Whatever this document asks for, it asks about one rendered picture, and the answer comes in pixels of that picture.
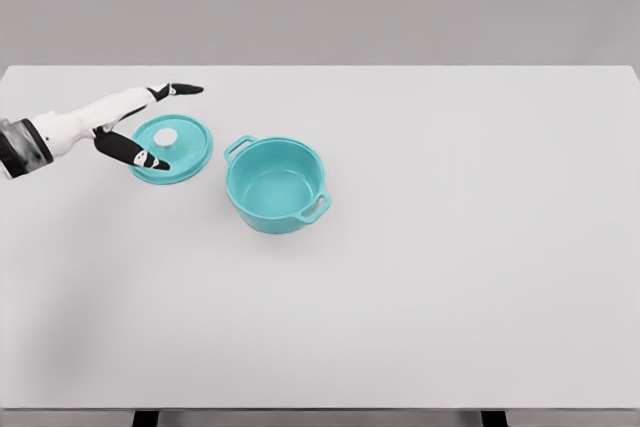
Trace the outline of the teal pot lid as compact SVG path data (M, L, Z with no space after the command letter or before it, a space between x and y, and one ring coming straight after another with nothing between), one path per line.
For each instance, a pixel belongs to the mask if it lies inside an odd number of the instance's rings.
M170 145L156 140L162 130L172 129L175 140ZM208 128L197 119L168 114L143 123L132 139L150 155L167 162L169 170L130 166L129 170L139 179L157 185L182 182L196 175L209 161L213 152L213 138Z

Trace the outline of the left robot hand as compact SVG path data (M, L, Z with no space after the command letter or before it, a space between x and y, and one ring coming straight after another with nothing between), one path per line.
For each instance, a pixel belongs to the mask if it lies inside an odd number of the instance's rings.
M131 88L82 107L75 115L89 129L98 152L129 166L169 171L166 161L113 129L120 121L167 97L197 95L203 91L201 86L185 83Z

